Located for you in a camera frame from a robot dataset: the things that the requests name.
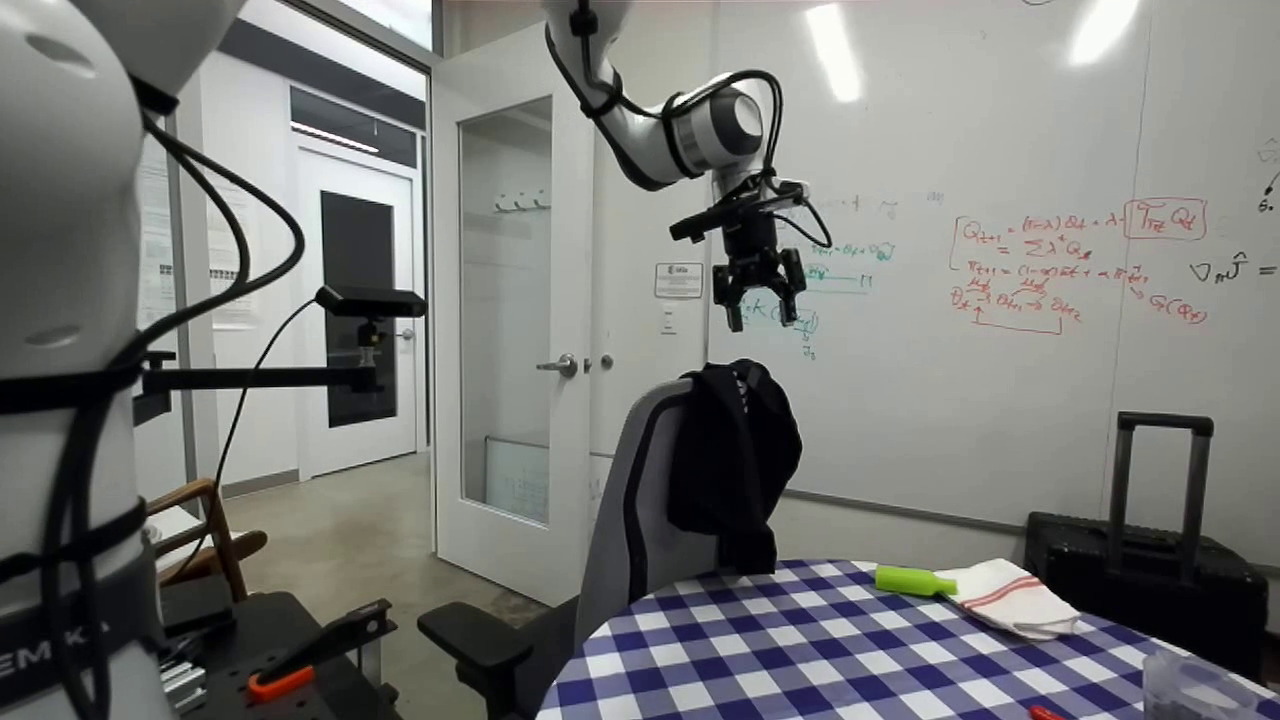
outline suitcase handle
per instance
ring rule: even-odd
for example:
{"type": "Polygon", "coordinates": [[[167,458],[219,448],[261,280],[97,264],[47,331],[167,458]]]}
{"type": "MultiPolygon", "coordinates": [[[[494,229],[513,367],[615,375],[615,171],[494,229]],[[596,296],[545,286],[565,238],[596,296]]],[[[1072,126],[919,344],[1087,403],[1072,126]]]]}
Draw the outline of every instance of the suitcase handle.
{"type": "Polygon", "coordinates": [[[1185,540],[1181,554],[1185,569],[1193,565],[1193,551],[1202,542],[1202,520],[1203,520],[1203,479],[1209,479],[1209,441],[1211,441],[1211,416],[1169,416],[1169,413],[1119,413],[1116,418],[1116,472],[1112,472],[1112,569],[1119,565],[1126,542],[1126,510],[1127,510],[1127,467],[1134,467],[1134,433],[1136,426],[1188,426],[1193,433],[1193,465],[1188,465],[1188,501],[1185,501],[1185,540]]]}

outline blue and white checkered tablecloth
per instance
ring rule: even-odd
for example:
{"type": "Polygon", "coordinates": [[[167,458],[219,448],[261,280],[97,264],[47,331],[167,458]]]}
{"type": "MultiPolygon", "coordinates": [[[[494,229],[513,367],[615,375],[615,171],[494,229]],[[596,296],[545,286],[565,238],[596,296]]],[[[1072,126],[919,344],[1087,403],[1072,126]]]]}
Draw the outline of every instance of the blue and white checkered tablecloth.
{"type": "Polygon", "coordinates": [[[585,716],[1142,716],[1153,638],[1087,615],[1066,638],[1013,638],[953,604],[873,589],[873,565],[781,565],[675,582],[592,630],[542,720],[585,716]]]}

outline black jacket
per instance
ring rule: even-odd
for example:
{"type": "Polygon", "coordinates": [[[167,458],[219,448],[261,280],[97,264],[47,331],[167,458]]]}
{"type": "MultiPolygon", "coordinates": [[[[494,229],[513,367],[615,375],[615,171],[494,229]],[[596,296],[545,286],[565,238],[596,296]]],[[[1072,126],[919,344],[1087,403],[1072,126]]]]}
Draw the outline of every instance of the black jacket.
{"type": "Polygon", "coordinates": [[[801,465],[801,426],[763,363],[690,373],[693,396],[675,436],[670,520],[719,534],[719,569],[773,570],[770,517],[801,465]]]}

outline green object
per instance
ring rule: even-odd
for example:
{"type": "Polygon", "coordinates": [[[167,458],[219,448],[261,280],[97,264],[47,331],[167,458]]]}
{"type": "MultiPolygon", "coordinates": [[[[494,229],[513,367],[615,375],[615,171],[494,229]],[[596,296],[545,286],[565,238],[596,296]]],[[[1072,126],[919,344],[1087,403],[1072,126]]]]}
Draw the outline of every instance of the green object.
{"type": "Polygon", "coordinates": [[[955,581],[946,581],[930,569],[878,569],[878,589],[894,595],[955,595],[955,581]]]}

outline chair backrest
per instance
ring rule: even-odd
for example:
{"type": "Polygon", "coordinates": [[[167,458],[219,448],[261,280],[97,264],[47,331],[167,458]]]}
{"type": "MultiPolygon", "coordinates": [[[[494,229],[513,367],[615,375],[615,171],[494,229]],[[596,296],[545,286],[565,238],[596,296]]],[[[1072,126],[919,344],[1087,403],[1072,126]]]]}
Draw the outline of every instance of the chair backrest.
{"type": "Polygon", "coordinates": [[[148,540],[161,582],[219,570],[231,589],[231,600],[245,600],[248,589],[242,561],[261,551],[267,533],[231,533],[219,486],[213,479],[191,479],[161,501],[148,501],[148,540]]]}
{"type": "Polygon", "coordinates": [[[575,595],[575,638],[651,589],[716,570],[716,534],[670,520],[670,475],[690,390],[693,382],[675,379],[642,396],[630,413],[575,595]]]}

